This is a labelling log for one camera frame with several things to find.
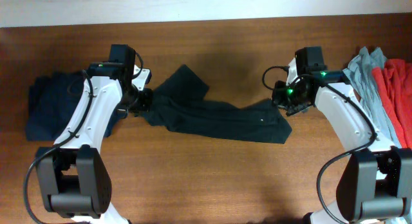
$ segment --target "pile of clothes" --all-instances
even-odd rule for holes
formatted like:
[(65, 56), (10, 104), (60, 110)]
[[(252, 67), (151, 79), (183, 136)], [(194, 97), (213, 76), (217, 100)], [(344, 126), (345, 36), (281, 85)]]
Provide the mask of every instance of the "pile of clothes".
[[(343, 70), (376, 127), (399, 148), (412, 148), (412, 64), (363, 47)], [(411, 213), (386, 223), (411, 223)]]

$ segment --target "wood grain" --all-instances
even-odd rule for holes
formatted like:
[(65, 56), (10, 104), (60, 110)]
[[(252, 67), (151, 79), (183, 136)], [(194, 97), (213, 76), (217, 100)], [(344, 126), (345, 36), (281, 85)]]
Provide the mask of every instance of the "wood grain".
[[(73, 72), (104, 61), (110, 44), (136, 49), (153, 71), (155, 88), (187, 64), (211, 89), (207, 99), (244, 107), (270, 96), (262, 72), (285, 65), (299, 48), (322, 46), (330, 69), (342, 69), (362, 46), (412, 60), (412, 15), (354, 15), (187, 23), (100, 24), (0, 29), (0, 222), (31, 223), (23, 176), (39, 146), (27, 142), (28, 86), (53, 71)], [(268, 81), (285, 79), (271, 72)], [(112, 202), (133, 223), (246, 223), (301, 218), (320, 208), (315, 178), (342, 151), (315, 109), (288, 118), (285, 145), (170, 133), (141, 118), (120, 121), (102, 143), (113, 183)], [(327, 201), (344, 160), (323, 179)], [(30, 202), (44, 221), (62, 222), (42, 207), (35, 175)]]

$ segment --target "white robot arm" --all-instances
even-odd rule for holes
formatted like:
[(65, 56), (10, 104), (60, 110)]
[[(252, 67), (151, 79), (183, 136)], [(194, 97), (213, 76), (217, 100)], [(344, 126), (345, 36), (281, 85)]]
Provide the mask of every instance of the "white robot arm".
[[(365, 115), (352, 86), (340, 71), (327, 71), (320, 47), (298, 50), (287, 67), (286, 82), (273, 90), (275, 106), (294, 115), (315, 106), (331, 123), (345, 153), (321, 169), (317, 192), (323, 210), (307, 214), (304, 222), (374, 223), (409, 213), (412, 197), (412, 151), (397, 149)], [(320, 192), (322, 173), (334, 161), (351, 155), (337, 187), (337, 201), (326, 206)]]
[[(36, 166), (44, 207), (75, 222), (128, 224), (114, 208), (111, 181), (100, 157), (104, 132), (113, 112), (147, 111), (151, 90), (145, 89), (151, 72), (135, 66), (135, 55), (127, 45), (112, 45), (109, 62), (92, 63), (85, 71), (83, 94), (67, 127), (52, 148), (39, 148)], [(61, 171), (77, 168), (78, 175)], [(27, 198), (26, 208), (36, 223)]]

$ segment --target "red shirt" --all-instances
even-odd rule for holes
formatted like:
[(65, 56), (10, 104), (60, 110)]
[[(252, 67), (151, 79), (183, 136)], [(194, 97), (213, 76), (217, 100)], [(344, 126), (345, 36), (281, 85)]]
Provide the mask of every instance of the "red shirt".
[(402, 147), (412, 148), (412, 64), (391, 59), (372, 70), (382, 105)]

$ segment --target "folded navy shirt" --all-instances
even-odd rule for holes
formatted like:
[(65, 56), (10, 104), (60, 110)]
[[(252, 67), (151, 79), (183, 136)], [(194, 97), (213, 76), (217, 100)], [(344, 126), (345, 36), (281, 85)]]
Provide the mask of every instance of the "folded navy shirt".
[[(25, 127), (27, 140), (53, 141), (60, 136), (79, 103), (83, 82), (81, 73), (54, 73), (51, 77), (36, 79), (29, 89), (29, 118)], [(120, 116), (114, 111), (105, 137), (111, 135), (119, 119)]]
[(203, 100), (208, 90), (183, 65), (153, 91), (150, 112), (143, 117), (150, 125), (169, 131), (229, 140), (284, 144), (292, 132), (271, 100), (239, 109), (226, 102)]

